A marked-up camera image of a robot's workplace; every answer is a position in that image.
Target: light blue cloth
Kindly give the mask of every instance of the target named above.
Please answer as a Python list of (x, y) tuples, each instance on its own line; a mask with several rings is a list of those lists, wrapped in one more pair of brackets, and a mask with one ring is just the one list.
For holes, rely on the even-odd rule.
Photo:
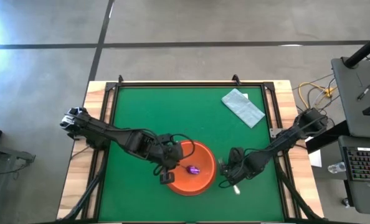
[(237, 89), (233, 89), (224, 96), (222, 102), (250, 128), (253, 128), (265, 116)]

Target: green mat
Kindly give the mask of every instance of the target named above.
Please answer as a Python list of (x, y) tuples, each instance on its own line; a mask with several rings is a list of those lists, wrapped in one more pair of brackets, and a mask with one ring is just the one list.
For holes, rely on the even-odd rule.
[[(156, 134), (184, 133), (203, 142), (216, 159), (227, 161), (231, 147), (269, 144), (263, 118), (250, 129), (222, 102), (232, 88), (121, 88), (115, 115), (119, 128), (148, 128)], [(264, 113), (260, 88), (239, 88)], [(156, 164), (141, 161), (112, 144), (99, 220), (101, 222), (283, 221), (273, 161), (252, 180), (242, 181), (240, 195), (216, 181), (204, 193), (185, 197), (159, 183)]]

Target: rgb keyboard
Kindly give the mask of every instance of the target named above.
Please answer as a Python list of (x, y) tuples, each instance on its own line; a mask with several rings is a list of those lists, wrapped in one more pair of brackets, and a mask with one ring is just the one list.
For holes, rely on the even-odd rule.
[(351, 179), (370, 181), (370, 151), (359, 151), (356, 147), (345, 147), (344, 150)]

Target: pen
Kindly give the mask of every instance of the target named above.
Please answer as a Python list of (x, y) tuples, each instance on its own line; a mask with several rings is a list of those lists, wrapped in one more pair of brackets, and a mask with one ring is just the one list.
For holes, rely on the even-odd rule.
[(357, 97), (357, 100), (362, 100), (362, 98), (365, 96), (365, 94), (370, 90), (370, 84), (368, 85), (368, 87), (366, 87), (366, 89)]

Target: orange plate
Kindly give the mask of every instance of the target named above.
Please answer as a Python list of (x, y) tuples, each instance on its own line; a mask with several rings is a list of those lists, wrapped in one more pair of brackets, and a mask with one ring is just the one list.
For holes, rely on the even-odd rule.
[[(194, 196), (203, 193), (214, 182), (216, 177), (216, 159), (210, 149), (201, 142), (195, 143), (193, 155), (181, 160), (180, 166), (177, 166), (171, 172), (174, 173), (175, 181), (168, 184), (168, 187), (180, 195)], [(192, 142), (181, 141), (184, 156), (192, 152)], [(189, 174), (185, 167), (196, 166), (199, 168), (199, 174)]]

